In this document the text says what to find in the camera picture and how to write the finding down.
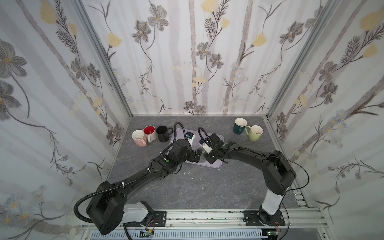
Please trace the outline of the black mounting plate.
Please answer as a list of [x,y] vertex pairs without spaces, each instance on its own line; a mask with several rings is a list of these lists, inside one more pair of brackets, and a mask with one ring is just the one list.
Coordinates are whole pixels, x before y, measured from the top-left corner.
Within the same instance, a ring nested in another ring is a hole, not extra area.
[[281,211],[277,211],[274,215],[269,215],[262,211],[243,211],[243,221],[247,227],[284,227],[286,222]]
[[167,212],[166,211],[154,211],[149,212],[147,216],[141,222],[130,222],[125,223],[125,227],[165,227],[167,220]]

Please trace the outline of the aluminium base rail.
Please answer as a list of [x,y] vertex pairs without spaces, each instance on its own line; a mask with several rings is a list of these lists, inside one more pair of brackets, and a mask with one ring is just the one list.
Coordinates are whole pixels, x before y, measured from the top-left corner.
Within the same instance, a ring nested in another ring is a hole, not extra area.
[[264,226],[256,223],[255,217],[248,217],[243,209],[217,210],[165,210],[166,216],[159,224],[152,224],[148,229],[178,230],[178,229],[275,229],[283,232],[287,229],[327,229],[323,213],[316,208],[284,209],[278,216],[284,223]]

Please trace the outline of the grey ceramic mug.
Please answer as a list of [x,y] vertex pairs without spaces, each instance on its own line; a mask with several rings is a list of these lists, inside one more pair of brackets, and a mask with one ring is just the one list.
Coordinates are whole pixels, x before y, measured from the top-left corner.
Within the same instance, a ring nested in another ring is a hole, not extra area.
[[206,158],[205,158],[205,154],[204,153],[202,153],[201,155],[200,155],[200,158],[199,158],[199,162],[198,162],[199,164],[204,164],[204,163],[207,163],[207,160],[206,160]]

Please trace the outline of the dark green ceramic mug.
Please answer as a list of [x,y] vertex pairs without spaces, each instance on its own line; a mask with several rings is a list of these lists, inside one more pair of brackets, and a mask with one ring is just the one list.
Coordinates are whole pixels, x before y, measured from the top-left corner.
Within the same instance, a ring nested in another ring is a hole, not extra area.
[[236,135],[240,135],[245,130],[246,126],[248,125],[247,120],[244,118],[236,118],[234,122],[233,132]]

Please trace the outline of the light green ceramic mug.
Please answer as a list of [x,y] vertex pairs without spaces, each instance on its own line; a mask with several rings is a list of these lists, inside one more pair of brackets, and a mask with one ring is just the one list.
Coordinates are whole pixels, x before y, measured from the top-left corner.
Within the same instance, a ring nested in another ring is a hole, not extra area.
[[246,126],[245,131],[248,135],[248,139],[251,142],[256,142],[260,139],[262,134],[264,133],[264,130],[262,127],[258,125],[253,125],[253,126]]

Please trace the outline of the lavender plastic tray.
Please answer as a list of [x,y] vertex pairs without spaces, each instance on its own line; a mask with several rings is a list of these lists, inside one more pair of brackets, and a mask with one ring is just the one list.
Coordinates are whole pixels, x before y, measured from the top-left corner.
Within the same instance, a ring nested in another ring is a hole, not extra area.
[[[193,130],[186,130],[186,132],[192,132],[193,134],[195,134],[196,137],[195,137],[192,149],[194,151],[196,151],[200,147],[200,140],[201,140],[198,132],[197,131],[193,131]],[[183,131],[182,131],[181,128],[177,128],[176,135],[177,135],[177,140],[178,139],[182,139]],[[197,165],[197,166],[204,166],[204,167],[214,168],[214,169],[219,169],[222,166],[222,161],[220,161],[220,160],[216,160],[213,164],[210,164],[208,161],[207,161],[207,163],[204,163],[204,164],[191,163],[189,161],[187,161],[187,163],[192,164],[192,165]]]

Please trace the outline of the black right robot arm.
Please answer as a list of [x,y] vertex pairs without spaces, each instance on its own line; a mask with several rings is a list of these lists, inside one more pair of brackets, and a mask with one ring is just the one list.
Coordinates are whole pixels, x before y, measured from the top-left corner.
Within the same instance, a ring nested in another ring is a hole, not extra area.
[[210,163],[216,160],[237,160],[262,171],[268,190],[259,208],[258,221],[262,225],[270,225],[297,177],[284,155],[277,150],[271,153],[262,152],[233,141],[224,142],[216,134],[200,140],[200,144],[205,149],[205,158]]

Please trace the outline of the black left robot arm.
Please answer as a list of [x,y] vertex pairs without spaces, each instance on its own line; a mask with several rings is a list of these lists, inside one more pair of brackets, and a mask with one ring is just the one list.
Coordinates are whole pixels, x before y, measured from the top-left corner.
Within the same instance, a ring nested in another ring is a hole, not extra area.
[[178,139],[138,173],[112,184],[101,183],[94,193],[82,198],[91,200],[84,221],[94,224],[102,235],[109,234],[121,224],[129,198],[151,182],[175,174],[184,162],[199,161],[202,153],[200,148],[193,150],[189,141]]

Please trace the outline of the pink ceramic mug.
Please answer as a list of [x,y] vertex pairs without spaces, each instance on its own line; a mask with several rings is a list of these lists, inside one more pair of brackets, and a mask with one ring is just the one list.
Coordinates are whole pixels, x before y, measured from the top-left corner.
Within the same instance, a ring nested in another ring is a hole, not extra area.
[[135,130],[131,137],[138,147],[146,147],[148,145],[147,136],[143,130]]

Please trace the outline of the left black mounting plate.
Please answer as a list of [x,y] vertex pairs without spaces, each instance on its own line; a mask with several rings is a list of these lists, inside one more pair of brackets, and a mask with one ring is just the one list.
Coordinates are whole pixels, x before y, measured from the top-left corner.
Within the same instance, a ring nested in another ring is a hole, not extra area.
[[130,222],[125,223],[125,227],[165,227],[167,220],[167,212],[166,211],[154,211],[149,212],[147,216],[141,222]]

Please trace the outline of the cream mug red inside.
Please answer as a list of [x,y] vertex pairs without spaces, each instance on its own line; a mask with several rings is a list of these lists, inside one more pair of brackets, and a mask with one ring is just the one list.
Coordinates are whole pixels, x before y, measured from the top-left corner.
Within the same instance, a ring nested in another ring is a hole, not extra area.
[[149,143],[155,141],[158,137],[156,128],[154,126],[146,126],[143,129]]

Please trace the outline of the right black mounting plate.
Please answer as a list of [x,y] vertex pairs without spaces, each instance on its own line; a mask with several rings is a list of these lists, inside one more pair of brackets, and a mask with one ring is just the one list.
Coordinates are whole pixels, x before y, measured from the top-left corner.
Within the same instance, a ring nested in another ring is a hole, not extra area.
[[247,227],[284,227],[286,222],[281,211],[277,211],[274,215],[269,215],[262,211],[243,211],[243,221]]

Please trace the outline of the black ceramic mug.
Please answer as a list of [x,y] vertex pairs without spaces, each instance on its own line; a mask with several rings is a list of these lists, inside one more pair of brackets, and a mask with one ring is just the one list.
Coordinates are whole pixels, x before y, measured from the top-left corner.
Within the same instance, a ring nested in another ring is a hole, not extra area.
[[156,130],[158,139],[161,143],[166,143],[169,141],[171,134],[173,134],[174,129],[168,128],[167,126],[159,126]]

